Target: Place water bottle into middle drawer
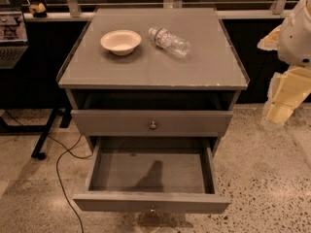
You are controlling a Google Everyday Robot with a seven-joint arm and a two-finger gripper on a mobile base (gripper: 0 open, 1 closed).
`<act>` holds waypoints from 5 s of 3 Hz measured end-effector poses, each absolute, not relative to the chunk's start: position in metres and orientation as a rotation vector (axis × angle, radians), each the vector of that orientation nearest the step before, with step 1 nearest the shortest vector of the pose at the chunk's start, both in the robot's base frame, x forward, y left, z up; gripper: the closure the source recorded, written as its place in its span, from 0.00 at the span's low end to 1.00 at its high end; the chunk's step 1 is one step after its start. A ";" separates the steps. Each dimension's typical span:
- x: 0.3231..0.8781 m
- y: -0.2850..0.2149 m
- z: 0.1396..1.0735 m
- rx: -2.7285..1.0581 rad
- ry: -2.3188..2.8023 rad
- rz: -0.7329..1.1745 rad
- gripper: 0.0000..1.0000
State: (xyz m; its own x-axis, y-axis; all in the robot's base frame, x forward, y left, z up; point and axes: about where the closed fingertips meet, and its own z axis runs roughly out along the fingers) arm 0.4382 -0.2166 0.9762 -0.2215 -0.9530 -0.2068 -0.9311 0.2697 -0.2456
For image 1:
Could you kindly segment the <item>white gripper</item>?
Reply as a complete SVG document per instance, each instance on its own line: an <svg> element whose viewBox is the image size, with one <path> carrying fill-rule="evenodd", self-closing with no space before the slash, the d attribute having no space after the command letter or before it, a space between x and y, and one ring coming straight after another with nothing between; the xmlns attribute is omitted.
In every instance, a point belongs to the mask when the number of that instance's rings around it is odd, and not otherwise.
<svg viewBox="0 0 311 233"><path fill-rule="evenodd" d="M281 26L275 27L259 40L260 50L277 50ZM272 102L267 101L262 110L260 124L265 130L279 130L311 93L311 69L291 66L281 75Z"/></svg>

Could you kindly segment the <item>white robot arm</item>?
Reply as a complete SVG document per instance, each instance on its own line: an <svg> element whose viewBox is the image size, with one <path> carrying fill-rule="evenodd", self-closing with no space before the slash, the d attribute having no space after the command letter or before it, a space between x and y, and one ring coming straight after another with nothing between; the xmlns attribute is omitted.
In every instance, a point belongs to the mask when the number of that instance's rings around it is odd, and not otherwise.
<svg viewBox="0 0 311 233"><path fill-rule="evenodd" d="M270 81L261 116L266 130L284 126L301 103L311 94L311 0L299 0L282 24L258 43L260 50L276 50L289 65Z"/></svg>

